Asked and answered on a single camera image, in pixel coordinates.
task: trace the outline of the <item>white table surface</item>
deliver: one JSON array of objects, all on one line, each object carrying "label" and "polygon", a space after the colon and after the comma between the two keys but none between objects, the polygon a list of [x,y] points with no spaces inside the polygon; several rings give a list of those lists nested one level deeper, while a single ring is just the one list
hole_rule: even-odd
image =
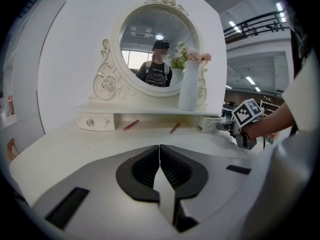
[{"label": "white table surface", "polygon": [[150,145],[174,145],[209,155],[255,160],[263,145],[252,150],[238,148],[227,131],[201,133],[186,123],[172,134],[175,122],[121,122],[115,131],[90,131],[71,120],[43,136],[10,164],[10,173],[26,201],[32,206],[53,185],[82,166],[129,150]]}]

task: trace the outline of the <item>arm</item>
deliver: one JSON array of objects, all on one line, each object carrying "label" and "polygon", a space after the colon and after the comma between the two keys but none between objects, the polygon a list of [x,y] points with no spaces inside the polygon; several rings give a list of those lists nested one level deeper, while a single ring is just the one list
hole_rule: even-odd
[{"label": "arm", "polygon": [[295,123],[286,103],[275,112],[255,123],[245,125],[241,132],[248,135],[250,140],[284,130]]},{"label": "arm", "polygon": [[136,74],[136,76],[142,81],[146,80],[146,64],[146,62],[142,63],[138,74]]}]

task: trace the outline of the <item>drawer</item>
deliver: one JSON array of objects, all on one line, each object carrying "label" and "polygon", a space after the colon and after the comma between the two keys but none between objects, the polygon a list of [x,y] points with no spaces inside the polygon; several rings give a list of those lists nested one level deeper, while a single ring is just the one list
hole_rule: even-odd
[{"label": "drawer", "polygon": [[76,113],[78,126],[91,131],[114,131],[114,114],[105,113]]}]

